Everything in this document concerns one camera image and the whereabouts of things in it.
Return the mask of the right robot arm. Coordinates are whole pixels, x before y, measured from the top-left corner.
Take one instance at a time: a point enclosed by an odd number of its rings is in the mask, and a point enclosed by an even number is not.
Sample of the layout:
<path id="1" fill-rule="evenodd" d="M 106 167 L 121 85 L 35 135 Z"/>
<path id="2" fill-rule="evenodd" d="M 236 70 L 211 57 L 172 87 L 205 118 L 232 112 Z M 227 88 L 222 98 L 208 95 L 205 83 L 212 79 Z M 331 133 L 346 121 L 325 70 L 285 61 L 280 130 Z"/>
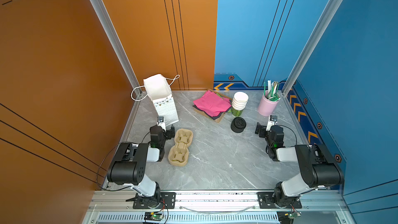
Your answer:
<path id="1" fill-rule="evenodd" d="M 280 181 L 273 192 L 257 193 L 261 208 L 301 208 L 300 197 L 319 187 L 341 185 L 344 174 L 323 144 L 284 146 L 284 129 L 257 124 L 255 134 L 264 138 L 266 153 L 276 162 L 297 162 L 300 172 Z"/>

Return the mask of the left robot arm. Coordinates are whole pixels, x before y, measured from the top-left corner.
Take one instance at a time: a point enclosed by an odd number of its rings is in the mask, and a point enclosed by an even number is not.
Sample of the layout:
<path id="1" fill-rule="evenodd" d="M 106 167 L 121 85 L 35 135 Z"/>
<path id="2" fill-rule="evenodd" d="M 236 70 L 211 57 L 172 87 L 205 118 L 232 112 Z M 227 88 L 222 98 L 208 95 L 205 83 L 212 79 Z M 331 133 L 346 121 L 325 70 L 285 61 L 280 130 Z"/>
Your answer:
<path id="1" fill-rule="evenodd" d="M 175 137 L 175 128 L 164 130 L 159 125 L 150 128 L 148 143 L 121 143 L 109 165 L 107 180 L 110 183 L 136 191 L 132 202 L 135 209 L 167 207 L 168 199 L 163 197 L 159 184 L 150 179 L 146 163 L 161 162 L 165 154 L 165 142 Z"/>

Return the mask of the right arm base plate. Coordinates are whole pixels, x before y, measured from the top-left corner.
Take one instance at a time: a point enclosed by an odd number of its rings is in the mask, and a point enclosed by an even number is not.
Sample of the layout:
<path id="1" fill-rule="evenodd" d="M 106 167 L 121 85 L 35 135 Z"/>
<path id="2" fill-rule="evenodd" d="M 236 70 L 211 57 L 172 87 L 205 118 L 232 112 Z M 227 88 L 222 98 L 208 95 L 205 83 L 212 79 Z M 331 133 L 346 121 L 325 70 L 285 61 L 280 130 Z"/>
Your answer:
<path id="1" fill-rule="evenodd" d="M 261 209 L 271 208 L 295 208 L 301 209 L 302 204 L 299 197 L 275 196 L 274 192 L 258 192 L 259 206 Z"/>

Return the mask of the beige pulp cup carrier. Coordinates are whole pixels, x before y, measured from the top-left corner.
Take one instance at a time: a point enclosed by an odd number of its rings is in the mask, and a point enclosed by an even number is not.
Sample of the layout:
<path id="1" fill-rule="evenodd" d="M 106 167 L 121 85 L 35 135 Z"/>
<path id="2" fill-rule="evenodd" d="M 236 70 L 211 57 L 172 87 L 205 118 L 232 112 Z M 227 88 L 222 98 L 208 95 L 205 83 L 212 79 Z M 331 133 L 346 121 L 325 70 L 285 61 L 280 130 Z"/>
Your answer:
<path id="1" fill-rule="evenodd" d="M 193 141 L 193 132 L 188 129 L 179 129 L 174 137 L 175 145 L 171 148 L 168 160 L 175 167 L 184 167 L 188 163 L 189 147 Z"/>

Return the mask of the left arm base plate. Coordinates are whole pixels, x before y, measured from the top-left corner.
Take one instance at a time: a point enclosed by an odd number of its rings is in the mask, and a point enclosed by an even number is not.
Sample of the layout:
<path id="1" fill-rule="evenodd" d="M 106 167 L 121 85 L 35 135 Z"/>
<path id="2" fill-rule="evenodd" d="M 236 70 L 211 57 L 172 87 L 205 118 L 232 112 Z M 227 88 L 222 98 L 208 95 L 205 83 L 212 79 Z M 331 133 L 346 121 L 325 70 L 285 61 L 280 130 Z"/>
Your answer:
<path id="1" fill-rule="evenodd" d="M 160 192 L 155 193 L 153 197 L 141 197 L 136 195 L 136 199 L 133 203 L 133 209 L 158 209 L 162 208 L 165 204 L 165 208 L 174 209 L 176 203 L 175 192 Z"/>

